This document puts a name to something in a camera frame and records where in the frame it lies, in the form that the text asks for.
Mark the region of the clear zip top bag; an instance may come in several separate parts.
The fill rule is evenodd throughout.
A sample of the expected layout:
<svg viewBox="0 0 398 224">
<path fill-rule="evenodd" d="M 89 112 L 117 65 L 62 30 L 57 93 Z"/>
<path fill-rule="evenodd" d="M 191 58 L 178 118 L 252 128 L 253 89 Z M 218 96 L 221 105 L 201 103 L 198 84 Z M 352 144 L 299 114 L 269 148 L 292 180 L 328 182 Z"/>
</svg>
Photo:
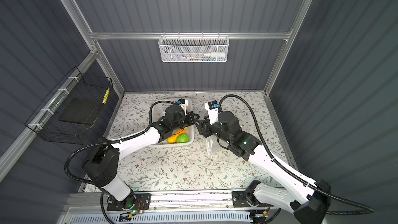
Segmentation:
<svg viewBox="0 0 398 224">
<path fill-rule="evenodd" d="M 211 128 L 212 125 L 209 122 L 209 117 L 205 116 L 204 119 L 194 121 L 199 135 L 205 140 L 206 152 L 208 156 L 213 156 L 216 153 L 222 151 L 220 144 L 217 142 L 217 137 L 213 134 Z"/>
</svg>

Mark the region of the white plastic basket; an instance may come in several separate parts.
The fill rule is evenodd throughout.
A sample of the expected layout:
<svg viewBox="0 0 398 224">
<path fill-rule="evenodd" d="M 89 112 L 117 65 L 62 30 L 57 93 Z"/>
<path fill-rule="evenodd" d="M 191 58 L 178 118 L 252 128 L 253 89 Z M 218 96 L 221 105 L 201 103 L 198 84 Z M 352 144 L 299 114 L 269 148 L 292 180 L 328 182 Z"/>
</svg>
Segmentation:
<svg viewBox="0 0 398 224">
<path fill-rule="evenodd" d="M 199 117 L 193 112 L 191 99 L 170 98 L 155 102 L 150 116 L 150 126 L 160 133 L 160 139 L 152 147 L 178 147 L 194 141 L 194 121 Z"/>
</svg>

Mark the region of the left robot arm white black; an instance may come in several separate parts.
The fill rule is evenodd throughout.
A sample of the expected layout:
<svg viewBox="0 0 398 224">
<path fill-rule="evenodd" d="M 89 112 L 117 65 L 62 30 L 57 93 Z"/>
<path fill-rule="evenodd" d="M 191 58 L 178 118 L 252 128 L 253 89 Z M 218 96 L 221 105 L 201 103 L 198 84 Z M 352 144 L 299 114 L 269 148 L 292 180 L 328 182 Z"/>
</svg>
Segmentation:
<svg viewBox="0 0 398 224">
<path fill-rule="evenodd" d="M 83 162 L 83 170 L 95 187 L 122 202 L 133 195 L 133 190 L 119 176 L 119 163 L 141 149 L 170 138 L 178 130 L 194 125 L 199 118 L 198 114 L 186 111 L 182 104 L 172 104 L 163 118 L 150 123 L 145 130 L 110 144 L 98 144 Z"/>
</svg>

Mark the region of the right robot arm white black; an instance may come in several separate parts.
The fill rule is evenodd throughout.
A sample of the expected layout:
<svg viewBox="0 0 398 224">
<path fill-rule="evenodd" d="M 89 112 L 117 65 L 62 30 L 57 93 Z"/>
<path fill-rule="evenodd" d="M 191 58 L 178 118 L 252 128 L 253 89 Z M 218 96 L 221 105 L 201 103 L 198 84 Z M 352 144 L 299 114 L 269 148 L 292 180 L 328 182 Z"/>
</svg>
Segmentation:
<svg viewBox="0 0 398 224">
<path fill-rule="evenodd" d="M 246 189 L 251 205 L 270 204 L 294 215 L 302 224 L 321 224 L 330 206 L 330 200 L 317 192 L 330 191 L 330 185 L 317 182 L 295 170 L 272 153 L 267 153 L 261 140 L 243 131 L 238 119 L 231 112 L 221 112 L 217 119 L 209 118 L 199 123 L 203 137 L 214 136 L 226 143 L 227 149 L 236 156 L 265 171 L 283 188 L 267 186 L 258 180 Z"/>
</svg>

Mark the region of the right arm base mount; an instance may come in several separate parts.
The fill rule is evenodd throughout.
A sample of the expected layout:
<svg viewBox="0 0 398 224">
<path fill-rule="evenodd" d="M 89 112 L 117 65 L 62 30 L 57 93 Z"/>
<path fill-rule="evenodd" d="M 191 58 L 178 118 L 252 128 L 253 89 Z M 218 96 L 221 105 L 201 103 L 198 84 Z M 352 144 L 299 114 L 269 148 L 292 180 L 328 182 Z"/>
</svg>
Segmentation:
<svg viewBox="0 0 398 224">
<path fill-rule="evenodd" d="M 261 203 L 254 195 L 256 187 L 260 184 L 259 180 L 253 180 L 245 190 L 233 191 L 232 201 L 236 208 L 243 207 L 269 207 L 266 203 Z"/>
</svg>

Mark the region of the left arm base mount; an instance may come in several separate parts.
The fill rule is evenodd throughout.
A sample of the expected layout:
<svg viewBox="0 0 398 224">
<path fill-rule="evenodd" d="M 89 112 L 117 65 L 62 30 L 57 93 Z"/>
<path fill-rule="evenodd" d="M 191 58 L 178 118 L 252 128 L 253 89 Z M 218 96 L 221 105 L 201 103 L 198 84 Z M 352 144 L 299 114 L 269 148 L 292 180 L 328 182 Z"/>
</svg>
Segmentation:
<svg viewBox="0 0 398 224">
<path fill-rule="evenodd" d="M 117 201 L 115 197 L 109 196 L 107 199 L 108 211 L 145 211 L 149 209 L 151 194 L 130 193 L 124 200 Z"/>
</svg>

